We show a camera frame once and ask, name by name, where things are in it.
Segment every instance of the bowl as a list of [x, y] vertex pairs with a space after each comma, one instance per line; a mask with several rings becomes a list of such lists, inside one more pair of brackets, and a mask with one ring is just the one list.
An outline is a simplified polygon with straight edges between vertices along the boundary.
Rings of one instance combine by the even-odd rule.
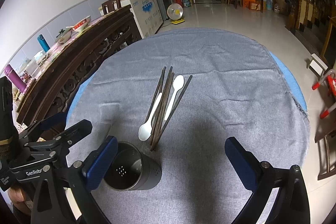
[[58, 36], [56, 36], [55, 43], [62, 44], [67, 42], [70, 39], [72, 32], [73, 32], [72, 28], [67, 28], [65, 30], [61, 29], [59, 31]]
[[78, 22], [75, 26], [72, 27], [74, 32], [81, 32], [84, 28], [90, 23], [91, 16], [87, 16], [83, 18], [80, 22]]

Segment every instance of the gray tablecloth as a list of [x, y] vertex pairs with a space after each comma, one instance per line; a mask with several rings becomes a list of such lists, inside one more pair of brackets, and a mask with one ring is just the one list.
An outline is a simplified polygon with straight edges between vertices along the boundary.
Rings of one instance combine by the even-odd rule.
[[[157, 151], [138, 139], [161, 69], [193, 79]], [[160, 33], [116, 53], [98, 69], [67, 127], [88, 119], [91, 135], [71, 148], [68, 163], [84, 160], [107, 135], [128, 141], [162, 166], [151, 190], [117, 192], [103, 181], [92, 192], [112, 223], [231, 223], [248, 200], [224, 152], [235, 136], [274, 167], [302, 166], [307, 115], [293, 99], [269, 52], [256, 41], [216, 29]], [[273, 204], [276, 191], [261, 216]]]

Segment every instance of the bottle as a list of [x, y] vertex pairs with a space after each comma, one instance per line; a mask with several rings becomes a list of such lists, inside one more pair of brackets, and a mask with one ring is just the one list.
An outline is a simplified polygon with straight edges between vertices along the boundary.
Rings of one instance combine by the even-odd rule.
[[272, 1], [266, 0], [266, 10], [272, 11]]
[[277, 3], [275, 3], [275, 5], [274, 5], [274, 12], [277, 13], [277, 14], [280, 14], [280, 6]]
[[7, 65], [4, 69], [5, 75], [8, 79], [18, 88], [21, 93], [25, 93], [25, 89], [27, 87], [26, 83], [22, 81], [22, 79], [18, 76], [18, 74], [13, 70], [11, 65]]
[[42, 49], [43, 49], [45, 52], [47, 52], [47, 51], [50, 49], [50, 47], [49, 47], [49, 45], [47, 44], [47, 42], [45, 41], [43, 35], [40, 34], [40, 35], [37, 37], [37, 40], [38, 40], [38, 42], [40, 43]]

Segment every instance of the chopstick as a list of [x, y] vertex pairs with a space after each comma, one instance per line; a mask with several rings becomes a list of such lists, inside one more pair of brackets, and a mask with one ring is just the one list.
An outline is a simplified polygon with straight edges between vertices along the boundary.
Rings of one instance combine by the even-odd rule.
[[[168, 83], [168, 80], [169, 80], [169, 77], [171, 75], [172, 70], [173, 70], [173, 67], [170, 67], [169, 72], [168, 72], [168, 76], [167, 76], [167, 79], [166, 79], [165, 87], [163, 89], [162, 97], [165, 95], [165, 91], [166, 91], [166, 88], [167, 88], [167, 83]], [[159, 115], [160, 115], [160, 110], [161, 110], [162, 102], [163, 102], [163, 99], [161, 99], [161, 101], [160, 101], [160, 103], [157, 106], [157, 109], [155, 111], [154, 126], [152, 127], [151, 138], [150, 138], [150, 141], [149, 141], [150, 145], [152, 145], [152, 143], [153, 143], [155, 128], [156, 128], [156, 124], [158, 122], [158, 118], [159, 118]]]
[[162, 99], [162, 106], [161, 106], [161, 109], [160, 109], [160, 112], [159, 112], [159, 118], [158, 118], [157, 123], [155, 125], [155, 131], [154, 131], [154, 137], [153, 137], [153, 142], [154, 143], [156, 142], [156, 139], [157, 139], [157, 137], [158, 137], [158, 135], [161, 131], [163, 117], [164, 117], [166, 106], [167, 106], [167, 103], [168, 103], [170, 89], [171, 89], [171, 86], [173, 84], [173, 79], [174, 79], [174, 73], [172, 72], [169, 76], [169, 79], [168, 79], [168, 83], [167, 83], [168, 86], [165, 87], [165, 93], [164, 93], [164, 96], [163, 96], [163, 99]]
[[187, 80], [187, 82], [185, 83], [185, 85], [184, 85], [184, 87], [183, 87], [180, 95], [178, 96], [178, 98], [177, 98], [177, 100], [176, 100], [176, 102], [175, 102], [175, 104], [174, 104], [174, 106], [173, 106], [173, 108], [172, 108], [172, 110], [171, 110], [171, 112], [170, 112], [170, 114], [168, 116], [168, 119], [164, 123], [164, 125], [163, 125], [160, 133], [158, 134], [158, 136], [155, 138], [155, 140], [154, 140], [154, 142], [153, 142], [153, 144], [151, 146], [151, 151], [153, 151], [155, 149], [155, 147], [157, 146], [157, 144], [158, 144], [158, 142], [159, 142], [159, 140], [160, 140], [160, 138], [161, 138], [164, 130], [166, 129], [166, 127], [168, 125], [168, 122], [170, 121], [170, 118], [172, 117], [172, 115], [173, 115], [175, 109], [177, 108], [177, 106], [179, 105], [179, 102], [181, 101], [182, 96], [183, 96], [184, 92], [186, 91], [186, 89], [187, 89], [187, 87], [188, 87], [188, 85], [189, 85], [189, 83], [190, 83], [190, 81], [191, 81], [192, 78], [193, 78], [193, 76], [190, 75], [189, 78], [188, 78], [188, 80]]
[[157, 87], [156, 87], [156, 90], [155, 90], [155, 93], [154, 93], [154, 97], [153, 97], [153, 100], [152, 100], [152, 103], [151, 103], [151, 106], [149, 107], [149, 111], [148, 111], [148, 114], [147, 114], [147, 117], [146, 117], [146, 120], [145, 122], [147, 122], [148, 118], [149, 118], [149, 115], [152, 111], [152, 108], [153, 108], [153, 105], [154, 105], [154, 102], [155, 102], [155, 98], [158, 94], [158, 92], [161, 92], [162, 91], [162, 84], [163, 84], [163, 79], [164, 79], [164, 76], [165, 76], [165, 71], [166, 71], [166, 67], [164, 67], [162, 69], [162, 72], [161, 72], [161, 77], [159, 79], [159, 82], [157, 84]]

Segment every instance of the white plastic spoon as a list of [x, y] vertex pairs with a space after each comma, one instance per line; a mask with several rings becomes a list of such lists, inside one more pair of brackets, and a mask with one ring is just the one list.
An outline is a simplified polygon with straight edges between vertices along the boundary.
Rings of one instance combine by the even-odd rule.
[[169, 105], [168, 105], [168, 108], [165, 114], [165, 118], [164, 118], [165, 121], [168, 119], [168, 116], [173, 108], [176, 94], [180, 89], [182, 89], [183, 85], [184, 85], [183, 75], [177, 75], [173, 82], [174, 92], [173, 92], [173, 95], [171, 96], [171, 99], [170, 99], [170, 102], [169, 102]]
[[155, 99], [155, 102], [154, 102], [151, 114], [149, 115], [149, 118], [148, 118], [147, 122], [145, 122], [139, 128], [139, 140], [141, 140], [141, 141], [145, 141], [145, 140], [147, 140], [151, 136], [151, 132], [152, 132], [152, 118], [153, 118], [155, 110], [157, 109], [157, 107], [159, 105], [161, 97], [162, 97], [162, 92], [160, 92], [159, 95], [157, 96], [157, 98]]

